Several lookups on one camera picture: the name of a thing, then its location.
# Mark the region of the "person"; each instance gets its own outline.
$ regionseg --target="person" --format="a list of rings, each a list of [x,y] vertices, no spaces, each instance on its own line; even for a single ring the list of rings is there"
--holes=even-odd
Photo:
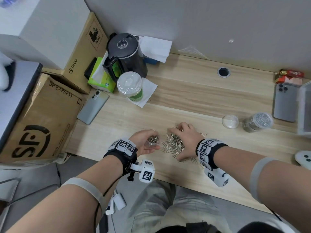
[[[204,137],[191,124],[182,122],[179,128],[182,128],[183,132],[174,128],[169,129],[171,133],[181,138],[185,146],[177,159],[197,157],[197,146]],[[129,138],[129,141],[136,145],[137,156],[160,149],[160,146],[150,149],[144,146],[151,135],[157,133],[154,130],[144,130]],[[209,156],[209,159],[214,162],[213,165],[227,172],[250,192],[252,191],[250,183],[252,170],[264,158],[265,156],[260,154],[229,146],[222,146],[216,150],[213,157]],[[94,185],[101,195],[123,172],[122,159],[117,155],[106,155],[77,178]],[[258,200],[277,212],[300,232],[310,232],[310,180],[309,170],[272,160],[262,165],[256,194]],[[105,206],[116,184],[117,182],[105,195]],[[98,205],[99,202],[84,188],[75,184],[63,185],[17,221],[8,233],[93,232],[94,212]],[[101,216],[101,208],[99,208],[96,224]],[[131,233],[230,232],[226,220],[220,215],[210,196],[156,180],[149,184],[137,198],[129,213],[127,225],[126,231]],[[255,222],[243,227],[239,232],[288,232],[286,226],[275,221],[270,224]],[[195,230],[196,227],[203,228],[199,231]]]

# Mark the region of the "sf logo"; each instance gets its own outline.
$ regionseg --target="sf logo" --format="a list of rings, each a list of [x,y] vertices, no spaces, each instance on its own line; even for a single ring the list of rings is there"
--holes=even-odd
[[[36,157],[40,157],[49,145],[49,142],[51,139],[50,131],[46,129],[45,127],[39,126],[39,125],[27,125],[24,131],[26,132],[21,137],[19,141],[19,145],[27,145],[30,147],[24,149],[20,153],[18,152],[20,151],[20,149],[22,149],[22,147],[17,147],[12,153],[12,158],[20,158],[20,157],[23,157],[25,154],[27,154],[28,157],[32,157],[34,155],[34,153],[36,152],[36,148],[38,148],[39,144],[41,143],[40,141],[36,141],[36,135],[31,134],[31,132],[34,133],[35,131],[40,131],[44,133],[44,136],[45,136],[44,144],[41,150],[36,155]]]

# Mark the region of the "green tissue package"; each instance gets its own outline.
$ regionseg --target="green tissue package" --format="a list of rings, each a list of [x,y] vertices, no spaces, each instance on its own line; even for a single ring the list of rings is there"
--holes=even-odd
[[[112,80],[109,73],[103,68],[104,60],[107,58],[108,54],[106,52],[103,58],[98,57],[95,66],[92,70],[91,76],[89,78],[88,84],[105,92],[114,92],[116,83]],[[114,69],[114,72],[119,71],[119,67]]]

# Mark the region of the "leg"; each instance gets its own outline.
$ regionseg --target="leg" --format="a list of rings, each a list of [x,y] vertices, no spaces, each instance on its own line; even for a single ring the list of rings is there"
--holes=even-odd
[[[168,226],[186,226],[186,223],[207,222],[222,233],[230,233],[226,219],[214,205],[212,198],[194,190],[176,186],[173,205],[154,227],[155,232]]]
[[[174,196],[175,185],[154,180],[142,191],[131,208],[126,231],[149,233],[173,204]]]

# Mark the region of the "forearm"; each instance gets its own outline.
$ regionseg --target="forearm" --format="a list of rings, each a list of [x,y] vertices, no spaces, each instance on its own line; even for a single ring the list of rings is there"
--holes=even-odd
[[[249,191],[255,164],[265,156],[232,147],[222,147],[214,155],[215,164]],[[259,176],[260,201],[293,224],[301,232],[309,231],[311,222],[311,172],[292,164],[271,161]]]
[[[104,193],[122,172],[122,163],[117,157],[109,155],[77,177],[90,182]],[[113,191],[114,187],[105,196],[105,206]],[[65,185],[42,200],[8,232],[92,232],[97,204],[97,200],[83,188]],[[100,217],[101,208],[97,214],[97,223]]]

